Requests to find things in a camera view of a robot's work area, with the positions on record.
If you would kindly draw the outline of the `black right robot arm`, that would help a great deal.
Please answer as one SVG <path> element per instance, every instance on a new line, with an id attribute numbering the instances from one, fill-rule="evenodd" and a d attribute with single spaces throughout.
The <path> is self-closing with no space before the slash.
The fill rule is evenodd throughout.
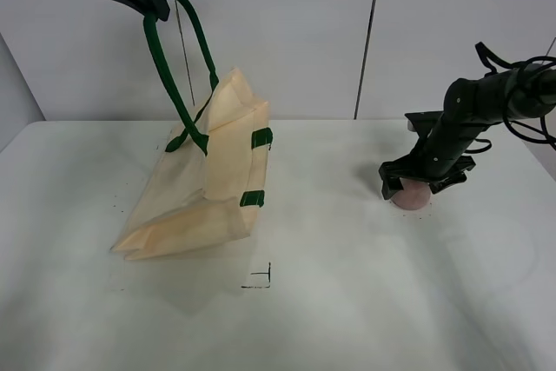
<path id="1" fill-rule="evenodd" d="M 418 135 L 411 151 L 379 168 L 381 193 L 391 199 L 404 179 L 425 183 L 437 194 L 467 180 L 471 157 L 490 149 L 470 150 L 477 137 L 499 123 L 546 116 L 555 109 L 555 71 L 508 70 L 480 80 L 460 78 L 445 95 L 443 110 L 407 113 Z"/>

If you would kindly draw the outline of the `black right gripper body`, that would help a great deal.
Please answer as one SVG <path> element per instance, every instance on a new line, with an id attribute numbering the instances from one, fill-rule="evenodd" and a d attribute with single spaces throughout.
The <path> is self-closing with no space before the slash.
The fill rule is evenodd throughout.
<path id="1" fill-rule="evenodd" d="M 462 183 L 475 163 L 464 152 L 476 138 L 471 123 L 451 123 L 441 111 L 407 113 L 418 136 L 411 151 L 394 161 L 384 162 L 379 173 L 384 182 L 400 178 L 427 183 Z"/>

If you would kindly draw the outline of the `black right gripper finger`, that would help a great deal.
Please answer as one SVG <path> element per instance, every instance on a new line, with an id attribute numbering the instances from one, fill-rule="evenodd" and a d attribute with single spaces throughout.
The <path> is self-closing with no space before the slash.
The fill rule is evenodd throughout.
<path id="1" fill-rule="evenodd" d="M 428 184 L 431 192 L 433 194 L 438 194 L 441 191 L 452 187 L 454 185 L 463 183 L 467 180 L 467 176 L 465 173 L 455 173 L 451 174 L 441 180 L 432 181 Z"/>
<path id="2" fill-rule="evenodd" d="M 398 176 L 383 176 L 381 178 L 381 194 L 384 200 L 391 200 L 398 192 L 404 189 Z"/>

